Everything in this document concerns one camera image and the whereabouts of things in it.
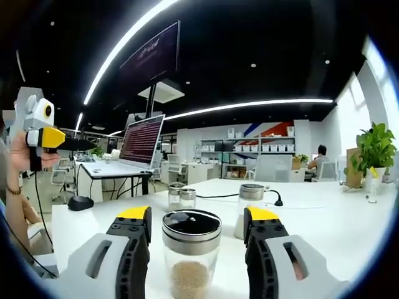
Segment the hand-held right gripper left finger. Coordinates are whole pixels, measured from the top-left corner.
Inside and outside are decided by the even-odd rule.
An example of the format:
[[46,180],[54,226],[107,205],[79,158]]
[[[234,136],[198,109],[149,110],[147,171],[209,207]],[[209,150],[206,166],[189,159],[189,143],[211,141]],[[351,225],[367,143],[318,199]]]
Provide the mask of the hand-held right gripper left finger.
[[73,252],[57,283],[67,298],[145,298],[150,242],[151,207],[127,209]]

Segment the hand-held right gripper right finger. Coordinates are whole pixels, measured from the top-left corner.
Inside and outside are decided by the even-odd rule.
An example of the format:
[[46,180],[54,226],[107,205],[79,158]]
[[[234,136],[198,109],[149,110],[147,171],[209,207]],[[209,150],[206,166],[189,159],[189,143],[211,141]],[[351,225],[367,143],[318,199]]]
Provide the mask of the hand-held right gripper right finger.
[[349,289],[328,271],[325,257],[288,234],[271,211],[244,209],[244,244],[250,298],[340,298]]

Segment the person's left hand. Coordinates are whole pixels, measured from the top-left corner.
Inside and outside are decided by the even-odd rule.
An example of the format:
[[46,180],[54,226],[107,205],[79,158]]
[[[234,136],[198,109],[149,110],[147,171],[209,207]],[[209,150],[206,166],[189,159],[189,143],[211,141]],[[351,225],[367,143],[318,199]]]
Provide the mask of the person's left hand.
[[[41,166],[49,168],[59,160],[57,153],[42,153],[40,157]],[[26,132],[20,131],[14,137],[7,152],[7,175],[15,176],[20,171],[26,171],[31,168],[30,152],[26,145]]]

